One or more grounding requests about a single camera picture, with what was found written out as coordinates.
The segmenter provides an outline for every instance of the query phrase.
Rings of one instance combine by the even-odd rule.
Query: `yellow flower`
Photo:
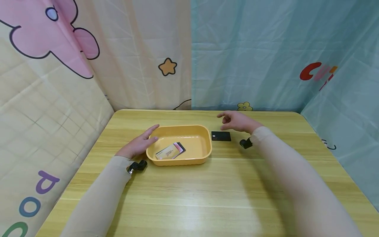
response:
[[[249,102],[239,103],[237,106],[238,106],[238,111],[252,111],[253,110]]]

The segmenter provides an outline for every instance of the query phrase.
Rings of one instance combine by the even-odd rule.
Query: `orange star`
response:
[[[161,70],[163,76],[167,76],[168,74],[174,75],[175,74],[175,67],[177,66],[177,63],[174,63],[170,58],[166,58],[164,63],[160,64],[158,66],[159,70]]]

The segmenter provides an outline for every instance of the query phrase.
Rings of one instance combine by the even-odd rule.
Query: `blue curtain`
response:
[[[192,0],[191,29],[192,109],[302,113],[379,208],[378,1]]]

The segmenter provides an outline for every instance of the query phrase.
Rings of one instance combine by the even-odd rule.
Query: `left hand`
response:
[[[159,124],[147,129],[144,133],[131,140],[128,144],[124,145],[115,155],[132,159],[136,155],[141,155],[146,149],[158,141],[158,137],[149,139],[151,133],[159,127]]]

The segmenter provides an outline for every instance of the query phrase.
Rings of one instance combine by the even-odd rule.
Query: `yellow plastic tray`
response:
[[[158,166],[202,164],[212,152],[209,130],[201,125],[159,127],[151,137],[158,137],[158,141],[146,150],[146,154]],[[157,152],[174,142],[180,142],[186,151],[170,160],[158,160],[155,157]]]

